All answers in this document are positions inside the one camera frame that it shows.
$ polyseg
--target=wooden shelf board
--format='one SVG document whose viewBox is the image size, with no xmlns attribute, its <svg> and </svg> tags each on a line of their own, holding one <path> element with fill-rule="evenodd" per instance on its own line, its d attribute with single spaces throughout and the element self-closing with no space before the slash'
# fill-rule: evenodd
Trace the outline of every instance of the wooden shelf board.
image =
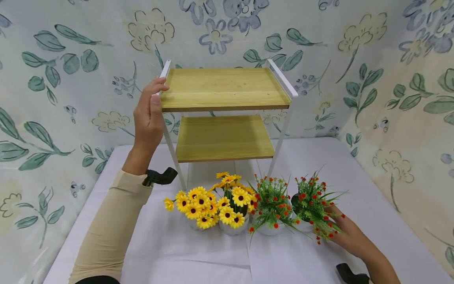
<svg viewBox="0 0 454 284">
<path fill-rule="evenodd" d="M 182 117 L 176 154 L 180 163 L 267 159 L 274 148 L 259 115 Z"/>
<path fill-rule="evenodd" d="M 290 99 L 268 68 L 171 69 L 163 112 L 288 109 Z"/>
</svg>

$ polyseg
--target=white table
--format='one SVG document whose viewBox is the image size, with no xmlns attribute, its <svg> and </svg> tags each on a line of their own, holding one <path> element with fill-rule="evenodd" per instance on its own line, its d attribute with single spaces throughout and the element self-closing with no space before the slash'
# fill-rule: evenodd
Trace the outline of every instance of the white table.
<svg viewBox="0 0 454 284">
<path fill-rule="evenodd" d="M 116 147 L 77 218 L 45 284 L 66 283 L 82 240 L 131 146 Z M 189 187 L 210 188 L 217 172 L 229 171 L 253 181 L 254 173 L 268 169 L 270 160 L 183 164 Z M 163 172 L 172 166 L 165 145 L 160 145 L 150 168 Z M 339 208 L 349 215 L 389 258 L 402 283 L 452 283 L 427 248 L 401 219 L 347 148 L 333 138 L 286 139 L 274 176 L 312 174 L 328 190 L 349 190 Z M 151 283 L 299 283 L 341 284 L 336 264 L 346 262 L 354 273 L 366 273 L 364 264 L 335 244 L 317 245 L 301 234 L 285 230 L 278 236 L 223 235 L 219 227 L 197 232 L 185 217 L 168 212 L 163 199 L 179 190 L 172 184 L 154 187 L 138 219 L 123 269 L 123 284 Z M 289 194 L 296 192 L 291 182 Z"/>
</svg>

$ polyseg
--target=beige sleeve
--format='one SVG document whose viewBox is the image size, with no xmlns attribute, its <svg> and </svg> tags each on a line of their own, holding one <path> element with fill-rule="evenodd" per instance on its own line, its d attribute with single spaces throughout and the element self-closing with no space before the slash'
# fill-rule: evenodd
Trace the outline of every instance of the beige sleeve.
<svg viewBox="0 0 454 284">
<path fill-rule="evenodd" d="M 137 218 L 153 190 L 153 184 L 142 185 L 146 177 L 118 172 L 80 247 L 69 284 L 101 275 L 120 281 Z"/>
</svg>

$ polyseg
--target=flower pot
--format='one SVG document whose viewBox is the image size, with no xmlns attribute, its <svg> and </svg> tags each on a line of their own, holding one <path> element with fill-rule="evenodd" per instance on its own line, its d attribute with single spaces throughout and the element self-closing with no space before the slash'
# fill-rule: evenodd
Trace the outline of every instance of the flower pot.
<svg viewBox="0 0 454 284">
<path fill-rule="evenodd" d="M 229 236 L 238 236 L 240 234 L 243 234 L 246 231 L 246 229 L 248 228 L 248 226 L 249 226 L 249 213 L 247 213 L 246 216 L 244 217 L 244 224 L 241 227 L 236 228 L 236 229 L 219 221 L 219 227 L 221 227 L 221 231 L 224 234 L 229 235 Z"/>
</svg>

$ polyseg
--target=potted plant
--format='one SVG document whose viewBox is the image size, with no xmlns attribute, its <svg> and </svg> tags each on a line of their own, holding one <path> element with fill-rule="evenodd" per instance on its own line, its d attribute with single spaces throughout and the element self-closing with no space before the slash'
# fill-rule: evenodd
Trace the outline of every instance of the potted plant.
<svg viewBox="0 0 454 284">
<path fill-rule="evenodd" d="M 325 207 L 335 205 L 334 201 L 344 193 L 328 198 L 336 192 L 326 193 L 326 183 L 319 182 L 318 172 L 315 172 L 309 180 L 306 177 L 295 178 L 295 180 L 298 193 L 292 196 L 291 204 L 293 212 L 302 220 L 297 228 L 306 232 L 313 231 L 317 235 L 318 244 L 321 244 L 321 239 L 329 241 L 341 230 L 329 221 L 330 217 L 337 217 L 337 215 L 325 212 Z"/>
<path fill-rule="evenodd" d="M 296 229 L 294 225 L 299 224 L 300 220 L 292 217 L 290 196 L 287 194 L 288 183 L 283 179 L 265 176 L 259 180 L 257 175 L 255 177 L 257 208 L 251 212 L 253 218 L 249 233 L 258 231 L 263 235 L 274 236 L 286 226 Z"/>
<path fill-rule="evenodd" d="M 257 206 L 254 191 L 240 183 L 241 176 L 228 172 L 218 173 L 216 178 L 221 182 L 213 185 L 223 190 L 223 196 L 217 202 L 219 208 L 219 226 L 230 236 L 243 233 L 249 223 L 249 213 Z"/>
<path fill-rule="evenodd" d="M 165 208 L 169 211 L 173 211 L 175 203 L 177 209 L 186 215 L 191 228 L 195 230 L 211 228 L 219 220 L 215 194 L 201 186 L 190 190 L 187 194 L 179 191 L 174 200 L 164 199 Z"/>
</svg>

